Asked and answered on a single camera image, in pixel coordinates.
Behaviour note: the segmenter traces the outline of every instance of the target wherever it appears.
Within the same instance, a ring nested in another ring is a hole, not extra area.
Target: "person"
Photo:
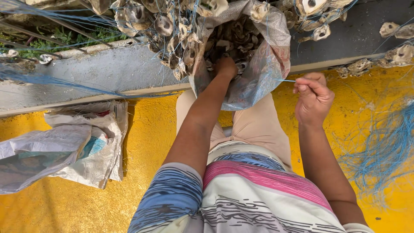
[[[230,137],[217,118],[237,68],[221,58],[196,99],[177,100],[177,136],[128,232],[373,233],[338,165],[322,123],[334,99],[322,73],[296,79],[305,177],[292,171],[289,139],[271,94],[233,112]]]

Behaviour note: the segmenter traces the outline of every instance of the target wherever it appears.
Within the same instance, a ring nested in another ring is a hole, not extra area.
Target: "yellow floor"
[[[412,71],[409,71],[410,67],[373,69],[362,77],[348,79],[339,79],[335,71],[326,72],[328,86],[336,98],[324,127],[336,155],[342,153],[336,138],[344,138],[372,114],[384,111],[382,106],[414,95]],[[294,171],[303,175],[294,117],[297,96],[292,94],[292,85],[284,82],[272,94],[280,123],[290,139]],[[130,102],[130,125],[124,150],[127,171],[122,182],[109,181],[106,189],[101,190],[51,177],[19,193],[0,195],[0,232],[126,232],[141,197],[174,140],[177,98],[174,95]],[[231,113],[222,112],[219,121],[223,126],[231,125]],[[49,128],[42,112],[10,117],[0,120],[0,141]],[[387,189],[387,210],[370,205],[367,199],[359,200],[369,226],[376,233],[413,232],[414,191],[408,181],[414,181],[414,176],[402,177]]]

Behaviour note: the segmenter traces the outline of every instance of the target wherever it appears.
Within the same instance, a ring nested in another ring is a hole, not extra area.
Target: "crumpled white bag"
[[[90,125],[62,125],[0,142],[0,194],[18,192],[76,162]]]
[[[85,147],[85,157],[50,176],[100,189],[105,188],[108,179],[122,181],[122,144],[128,129],[127,107],[127,102],[110,101],[53,109],[45,113],[45,121],[51,127],[66,124],[93,126],[91,141],[94,142]],[[106,145],[98,137],[103,134]]]

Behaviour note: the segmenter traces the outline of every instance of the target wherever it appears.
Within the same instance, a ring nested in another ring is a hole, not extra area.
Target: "person's right hand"
[[[329,113],[335,94],[326,87],[322,73],[307,73],[296,79],[293,93],[300,94],[295,107],[295,116],[299,126],[322,127]]]
[[[238,68],[231,57],[223,57],[217,61],[214,71],[216,75],[223,75],[232,79],[237,75]]]

